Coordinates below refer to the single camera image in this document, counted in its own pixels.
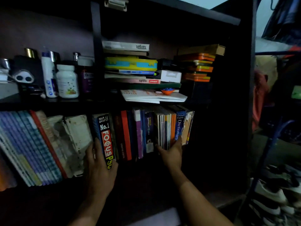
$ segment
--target forearm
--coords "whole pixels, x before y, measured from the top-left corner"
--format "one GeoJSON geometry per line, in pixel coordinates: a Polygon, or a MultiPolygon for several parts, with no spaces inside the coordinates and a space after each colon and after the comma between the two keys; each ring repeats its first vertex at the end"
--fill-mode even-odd
{"type": "Polygon", "coordinates": [[[186,178],[180,170],[171,171],[192,226],[233,226],[233,224],[186,178]]]}
{"type": "Polygon", "coordinates": [[[106,196],[89,195],[80,205],[73,220],[69,226],[95,226],[103,206],[106,202],[106,196]]]}

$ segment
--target orange cloth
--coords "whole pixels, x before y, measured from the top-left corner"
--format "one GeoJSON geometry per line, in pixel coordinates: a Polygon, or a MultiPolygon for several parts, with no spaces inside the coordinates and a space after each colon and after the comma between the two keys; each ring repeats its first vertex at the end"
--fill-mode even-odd
{"type": "Polygon", "coordinates": [[[253,119],[252,119],[253,132],[258,127],[263,103],[269,92],[269,86],[267,84],[267,80],[265,76],[256,70],[254,77],[255,77],[255,86],[254,86],[253,119]]]}

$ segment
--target hand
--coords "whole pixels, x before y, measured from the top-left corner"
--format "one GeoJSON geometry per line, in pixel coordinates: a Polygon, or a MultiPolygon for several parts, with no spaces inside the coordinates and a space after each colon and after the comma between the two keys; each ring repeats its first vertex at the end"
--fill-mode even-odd
{"type": "Polygon", "coordinates": [[[158,151],[163,159],[164,165],[170,172],[181,170],[182,166],[182,137],[179,137],[175,144],[168,150],[164,150],[156,144],[158,151]]]}
{"type": "Polygon", "coordinates": [[[86,150],[88,161],[88,196],[96,199],[101,197],[107,198],[114,187],[118,163],[113,160],[111,170],[107,169],[101,143],[98,138],[95,139],[95,159],[92,149],[93,143],[86,150]]]}

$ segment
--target bookshelf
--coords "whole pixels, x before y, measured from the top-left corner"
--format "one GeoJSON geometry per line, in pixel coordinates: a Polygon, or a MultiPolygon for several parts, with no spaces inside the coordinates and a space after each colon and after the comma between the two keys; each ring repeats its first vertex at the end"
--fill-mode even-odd
{"type": "MultiPolygon", "coordinates": [[[[42,3],[33,6],[26,2],[15,4],[7,1],[5,4],[12,9],[67,19],[66,22],[77,21],[92,34],[93,42],[85,42],[84,45],[93,43],[93,49],[89,52],[94,51],[99,73],[103,70],[103,38],[124,42],[139,39],[139,42],[153,47],[150,57],[157,59],[172,59],[179,46],[225,45],[226,54],[215,66],[210,100],[198,103],[188,100],[184,103],[195,110],[196,115],[189,145],[183,154],[183,171],[218,208],[244,197],[253,105],[255,0],[230,0],[217,6],[216,11],[179,0],[129,0],[126,13],[104,8],[103,0],[72,4],[62,2],[60,5],[50,3],[43,8],[38,7],[43,6],[42,3]],[[137,16],[137,10],[141,11],[141,8],[143,11],[137,16]],[[114,26],[118,24],[118,19],[131,23],[123,23],[118,28],[114,26]],[[150,23],[149,31],[142,27],[145,21],[150,23]]],[[[103,82],[103,77],[99,75],[98,80],[103,82]]],[[[100,113],[108,104],[110,110],[141,105],[125,102],[119,95],[110,94],[104,98],[109,89],[110,86],[100,87],[96,93],[98,97],[93,101],[81,98],[43,100],[17,94],[0,100],[0,110],[42,109],[49,116],[72,116],[100,113]]],[[[4,201],[0,206],[8,209],[6,221],[3,222],[10,222],[19,204],[28,209],[20,215],[32,225],[31,220],[35,217],[31,215],[32,209],[41,216],[45,214],[36,225],[40,222],[50,225],[53,222],[49,219],[58,220],[59,217],[67,222],[80,203],[81,185],[81,178],[72,178],[55,185],[31,188],[18,185],[1,192],[0,198],[4,201]],[[56,215],[58,210],[64,209],[66,213],[56,215]]],[[[116,201],[116,205],[106,204],[99,222],[107,223],[106,214],[111,214],[115,221],[113,225],[127,225],[171,207],[176,207],[182,217],[180,200],[175,197],[172,182],[156,155],[137,163],[121,163],[116,186],[109,197],[116,201]]]]}

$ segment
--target paper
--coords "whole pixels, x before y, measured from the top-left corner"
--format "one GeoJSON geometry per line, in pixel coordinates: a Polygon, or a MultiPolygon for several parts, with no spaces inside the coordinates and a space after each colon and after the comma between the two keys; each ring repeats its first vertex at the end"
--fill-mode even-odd
{"type": "Polygon", "coordinates": [[[149,102],[159,104],[160,102],[185,102],[187,96],[180,93],[165,95],[154,89],[132,89],[121,90],[121,94],[127,102],[149,102]]]}

